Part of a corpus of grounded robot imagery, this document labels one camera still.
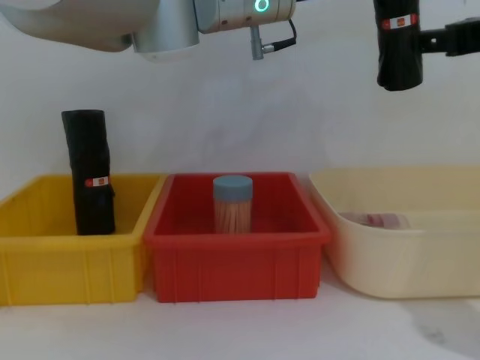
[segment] toothpick container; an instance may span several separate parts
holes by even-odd
[[[213,181],[215,232],[242,234],[251,231],[254,183],[241,175],[220,176]]]

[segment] blue lid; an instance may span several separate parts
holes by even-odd
[[[235,203],[251,200],[254,195],[254,182],[241,175],[225,175],[213,181],[213,196],[216,200]]]

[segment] yellow plastic bin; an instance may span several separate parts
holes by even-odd
[[[310,179],[346,284],[386,299],[480,296],[480,167],[327,169]],[[379,228],[353,215],[403,220]]]
[[[113,235],[78,236],[69,175],[0,202],[0,305],[131,302],[143,288],[143,230],[164,175],[113,175]]]

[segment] plastic bin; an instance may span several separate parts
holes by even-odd
[[[69,175],[36,178],[0,203],[0,305],[130,302],[141,238],[165,176],[114,175],[114,235],[77,236]]]
[[[480,296],[479,167],[330,169],[310,179],[346,284],[387,299]],[[363,226],[344,212],[392,213],[407,225]]]
[[[159,302],[313,298],[330,234],[289,173],[253,179],[252,232],[214,233],[213,179],[172,175],[145,231]]]

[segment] cable connector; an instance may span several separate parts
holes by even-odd
[[[262,45],[262,39],[260,38],[260,29],[258,26],[250,27],[251,43],[252,43],[252,57],[253,60],[262,60],[263,54],[273,53],[287,47],[291,47],[297,44],[297,30],[293,21],[288,20],[290,26],[292,27],[293,37],[286,40],[275,41],[274,43],[267,43]]]

